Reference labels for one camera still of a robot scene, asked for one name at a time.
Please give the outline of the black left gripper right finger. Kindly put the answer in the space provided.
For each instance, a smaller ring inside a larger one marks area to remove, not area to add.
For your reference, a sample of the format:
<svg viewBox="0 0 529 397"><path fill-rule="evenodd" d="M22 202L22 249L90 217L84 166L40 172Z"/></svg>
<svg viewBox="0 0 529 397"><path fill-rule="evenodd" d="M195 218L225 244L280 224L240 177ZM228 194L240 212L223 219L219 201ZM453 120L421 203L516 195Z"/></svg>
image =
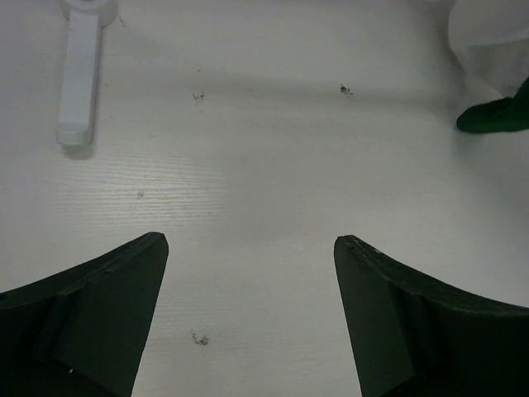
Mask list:
<svg viewBox="0 0 529 397"><path fill-rule="evenodd" d="M334 261L364 396L525 396L528 311L448 285L354 236Z"/></svg>

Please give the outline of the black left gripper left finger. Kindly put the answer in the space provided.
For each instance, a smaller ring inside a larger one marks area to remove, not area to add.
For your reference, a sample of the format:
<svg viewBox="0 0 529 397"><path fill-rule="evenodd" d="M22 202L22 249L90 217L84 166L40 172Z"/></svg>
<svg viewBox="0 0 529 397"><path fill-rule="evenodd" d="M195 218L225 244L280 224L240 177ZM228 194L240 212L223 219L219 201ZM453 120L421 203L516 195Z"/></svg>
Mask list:
<svg viewBox="0 0 529 397"><path fill-rule="evenodd" d="M129 396L169 256L149 232L1 294L3 396Z"/></svg>

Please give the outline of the white and green t-shirt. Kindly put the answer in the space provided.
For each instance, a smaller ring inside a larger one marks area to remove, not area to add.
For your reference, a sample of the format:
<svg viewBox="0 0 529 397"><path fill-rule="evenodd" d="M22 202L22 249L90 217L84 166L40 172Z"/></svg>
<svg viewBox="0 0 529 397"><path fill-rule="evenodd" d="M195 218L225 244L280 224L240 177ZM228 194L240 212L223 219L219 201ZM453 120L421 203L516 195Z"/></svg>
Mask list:
<svg viewBox="0 0 529 397"><path fill-rule="evenodd" d="M499 98L462 112L463 132L490 134L528 128L528 2L456 1L447 39L467 80L496 91Z"/></svg>

